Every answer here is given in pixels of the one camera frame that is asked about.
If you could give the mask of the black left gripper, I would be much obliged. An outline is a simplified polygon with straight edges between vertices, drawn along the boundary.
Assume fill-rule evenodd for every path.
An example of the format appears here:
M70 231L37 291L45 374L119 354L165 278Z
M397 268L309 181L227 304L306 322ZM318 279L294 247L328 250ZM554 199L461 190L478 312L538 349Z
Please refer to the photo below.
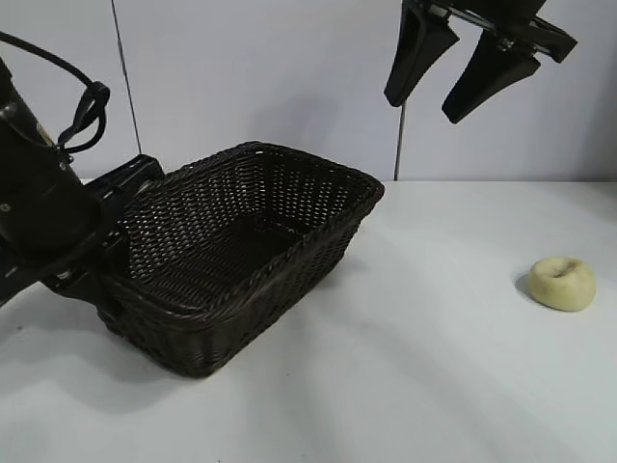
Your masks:
M123 216L133 198L164 177L159 162L140 154L85 185L98 207L94 229L54 262L42 283L52 291L94 305L105 319L118 319L122 306L103 287L107 276L129 270L129 237Z

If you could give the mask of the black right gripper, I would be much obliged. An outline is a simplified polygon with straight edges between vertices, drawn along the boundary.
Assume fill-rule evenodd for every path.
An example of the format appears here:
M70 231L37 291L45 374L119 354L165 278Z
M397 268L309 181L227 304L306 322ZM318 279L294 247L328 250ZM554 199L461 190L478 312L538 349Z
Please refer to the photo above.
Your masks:
M523 43L562 63L577 40L537 13L545 1L404 1L396 52L384 90L390 105L403 105L425 72L458 41L449 26L454 15L494 34L482 34L442 109L459 123L505 88L532 76L541 63Z

